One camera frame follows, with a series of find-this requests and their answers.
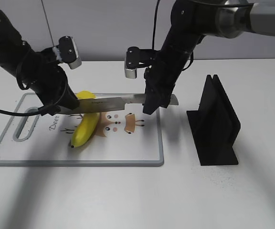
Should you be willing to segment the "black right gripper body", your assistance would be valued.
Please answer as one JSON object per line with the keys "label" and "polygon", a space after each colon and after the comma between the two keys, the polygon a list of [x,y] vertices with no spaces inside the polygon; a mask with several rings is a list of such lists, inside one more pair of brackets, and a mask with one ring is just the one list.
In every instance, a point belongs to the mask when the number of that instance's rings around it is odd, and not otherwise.
{"label": "black right gripper body", "polygon": [[171,95],[182,71],[192,64],[192,50],[144,50],[146,95]]}

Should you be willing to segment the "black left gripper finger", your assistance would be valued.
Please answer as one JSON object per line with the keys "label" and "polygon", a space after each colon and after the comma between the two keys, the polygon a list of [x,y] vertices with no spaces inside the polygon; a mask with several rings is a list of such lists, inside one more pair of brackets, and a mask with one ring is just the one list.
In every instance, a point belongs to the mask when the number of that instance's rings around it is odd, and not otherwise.
{"label": "black left gripper finger", "polygon": [[56,102],[56,113],[57,114],[68,114],[72,110],[78,108],[79,101],[75,93],[72,91],[70,86],[66,84],[62,90],[61,97]]}

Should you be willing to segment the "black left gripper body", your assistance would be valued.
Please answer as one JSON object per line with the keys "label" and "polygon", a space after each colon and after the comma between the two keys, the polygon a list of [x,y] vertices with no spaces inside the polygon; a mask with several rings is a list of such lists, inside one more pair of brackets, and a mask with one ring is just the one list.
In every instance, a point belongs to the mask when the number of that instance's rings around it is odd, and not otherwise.
{"label": "black left gripper body", "polygon": [[17,65],[17,85],[32,89],[44,106],[62,105],[68,92],[67,76],[60,66],[48,63],[41,52],[28,47]]}

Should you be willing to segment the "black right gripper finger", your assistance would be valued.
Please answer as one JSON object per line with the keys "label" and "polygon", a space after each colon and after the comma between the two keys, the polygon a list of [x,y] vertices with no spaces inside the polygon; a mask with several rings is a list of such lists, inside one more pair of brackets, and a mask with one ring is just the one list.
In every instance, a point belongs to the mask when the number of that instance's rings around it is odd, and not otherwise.
{"label": "black right gripper finger", "polygon": [[172,93],[162,93],[160,95],[160,107],[167,108],[170,104]]}
{"label": "black right gripper finger", "polygon": [[153,114],[162,106],[162,94],[156,92],[146,92],[145,102],[143,103],[143,113]]}

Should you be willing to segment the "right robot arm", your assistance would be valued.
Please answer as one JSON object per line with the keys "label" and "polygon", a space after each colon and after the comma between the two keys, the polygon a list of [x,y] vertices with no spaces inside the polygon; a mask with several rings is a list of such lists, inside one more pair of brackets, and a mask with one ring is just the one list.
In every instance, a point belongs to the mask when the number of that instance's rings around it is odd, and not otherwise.
{"label": "right robot arm", "polygon": [[167,108],[176,81],[205,36],[233,39],[243,32],[275,37],[275,1],[229,4],[226,0],[177,0],[171,27],[145,70],[143,113]]}

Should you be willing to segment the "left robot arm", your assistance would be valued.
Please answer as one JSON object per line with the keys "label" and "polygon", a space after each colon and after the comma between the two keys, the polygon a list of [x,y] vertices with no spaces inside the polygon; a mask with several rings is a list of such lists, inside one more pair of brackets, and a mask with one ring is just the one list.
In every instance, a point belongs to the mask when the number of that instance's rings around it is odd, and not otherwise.
{"label": "left robot arm", "polygon": [[21,90],[35,92],[43,104],[39,109],[43,115],[79,106],[62,63],[71,69],[82,64],[73,37],[63,36],[56,46],[36,52],[0,10],[0,67],[16,79]]}

